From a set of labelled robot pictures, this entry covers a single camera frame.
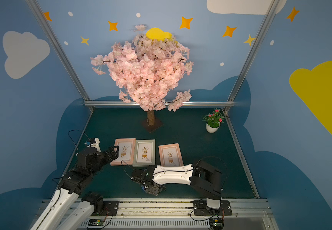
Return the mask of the blue and grey cloth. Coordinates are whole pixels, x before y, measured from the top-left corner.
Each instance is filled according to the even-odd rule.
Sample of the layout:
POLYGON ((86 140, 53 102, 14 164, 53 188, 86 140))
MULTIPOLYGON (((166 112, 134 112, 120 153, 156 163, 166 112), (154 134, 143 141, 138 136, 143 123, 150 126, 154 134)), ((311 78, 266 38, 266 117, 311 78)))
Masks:
POLYGON ((148 194, 152 194, 152 189, 149 188, 148 186, 144 186, 142 185, 142 190, 145 192, 145 193, 148 193, 148 194))

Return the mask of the pink picture frame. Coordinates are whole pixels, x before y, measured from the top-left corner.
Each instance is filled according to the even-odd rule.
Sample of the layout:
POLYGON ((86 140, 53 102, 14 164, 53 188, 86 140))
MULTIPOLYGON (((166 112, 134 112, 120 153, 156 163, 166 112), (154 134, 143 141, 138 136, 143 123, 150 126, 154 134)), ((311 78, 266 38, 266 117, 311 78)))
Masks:
POLYGON ((158 148, 162 166, 179 167, 184 165, 178 143, 160 145, 158 148))
POLYGON ((119 157, 114 160, 110 165, 118 166, 121 165, 122 161, 124 161, 127 165, 133 165, 135 141, 135 138, 116 139, 115 145, 119 146, 119 157))

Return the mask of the green picture frame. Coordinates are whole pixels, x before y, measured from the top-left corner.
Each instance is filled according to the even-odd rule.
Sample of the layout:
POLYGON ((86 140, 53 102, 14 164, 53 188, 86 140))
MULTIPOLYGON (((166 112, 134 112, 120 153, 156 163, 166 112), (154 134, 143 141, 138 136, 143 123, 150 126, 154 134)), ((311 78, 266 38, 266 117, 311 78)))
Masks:
POLYGON ((133 167, 155 164, 155 140, 136 140, 133 167))

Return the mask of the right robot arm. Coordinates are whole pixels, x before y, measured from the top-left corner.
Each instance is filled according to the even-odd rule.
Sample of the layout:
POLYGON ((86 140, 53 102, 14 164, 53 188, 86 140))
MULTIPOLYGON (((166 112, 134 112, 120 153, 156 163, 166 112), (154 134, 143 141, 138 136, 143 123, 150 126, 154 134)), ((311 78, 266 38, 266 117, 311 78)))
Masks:
POLYGON ((202 160, 178 167, 150 165, 144 170, 134 169, 130 179, 154 196, 164 191, 166 184, 188 185, 206 198, 208 209, 219 210, 221 205, 222 172, 202 160))

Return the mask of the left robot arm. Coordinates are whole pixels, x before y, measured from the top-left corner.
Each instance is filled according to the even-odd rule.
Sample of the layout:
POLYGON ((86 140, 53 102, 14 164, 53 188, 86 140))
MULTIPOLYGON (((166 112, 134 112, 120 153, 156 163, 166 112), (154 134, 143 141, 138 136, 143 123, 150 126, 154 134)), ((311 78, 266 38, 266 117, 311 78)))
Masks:
POLYGON ((33 230, 75 230, 94 213, 100 213, 104 207, 103 196, 88 193, 82 197, 79 206, 65 220, 72 204, 85 188, 91 184, 96 173, 119 157, 119 146, 99 151, 96 147, 87 147, 77 156, 75 167, 67 172, 58 183, 51 201, 32 226, 33 230))

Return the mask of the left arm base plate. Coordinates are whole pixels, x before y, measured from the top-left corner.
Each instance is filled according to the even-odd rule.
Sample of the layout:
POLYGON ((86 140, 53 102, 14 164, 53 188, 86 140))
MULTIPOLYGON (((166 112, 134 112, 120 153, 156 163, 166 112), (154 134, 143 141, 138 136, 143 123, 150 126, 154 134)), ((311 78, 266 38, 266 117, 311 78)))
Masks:
POLYGON ((96 212, 96 216, 116 216, 119 209, 118 200, 103 200, 101 209, 96 212))

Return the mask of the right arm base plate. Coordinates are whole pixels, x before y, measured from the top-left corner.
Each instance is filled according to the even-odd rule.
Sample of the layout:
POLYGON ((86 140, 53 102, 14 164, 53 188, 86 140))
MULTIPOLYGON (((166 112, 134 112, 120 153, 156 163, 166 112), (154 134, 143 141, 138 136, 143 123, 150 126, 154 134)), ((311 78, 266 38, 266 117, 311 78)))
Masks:
POLYGON ((211 215, 218 215, 218 216, 232 216, 232 207, 230 202, 227 200, 220 201, 220 208, 212 209, 207 207, 206 200, 194 200, 193 202, 193 209, 195 216, 211 216, 211 215))

